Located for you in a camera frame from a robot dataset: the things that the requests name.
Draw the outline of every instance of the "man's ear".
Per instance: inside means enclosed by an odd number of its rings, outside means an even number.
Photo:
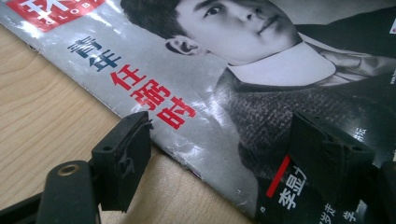
[[[184,35],[176,35],[167,39],[166,47],[175,53],[183,55],[205,55],[208,53],[206,49]]]

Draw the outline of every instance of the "magazine cover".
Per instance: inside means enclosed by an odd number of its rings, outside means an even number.
[[[288,156],[292,114],[396,150],[394,0],[3,0],[0,22],[261,223],[384,223],[327,203]]]

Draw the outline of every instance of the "man's nose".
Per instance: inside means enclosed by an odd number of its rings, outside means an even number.
[[[262,12],[258,7],[237,6],[235,8],[236,15],[241,21],[252,21],[258,14]]]

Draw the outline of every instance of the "wooden table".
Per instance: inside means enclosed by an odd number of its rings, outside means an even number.
[[[0,25],[0,209],[43,190],[47,173],[92,148],[120,118]],[[126,214],[103,223],[251,223],[159,149]]]

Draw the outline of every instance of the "red logo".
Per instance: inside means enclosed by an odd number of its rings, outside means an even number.
[[[13,0],[7,5],[42,32],[93,11],[106,0]]]

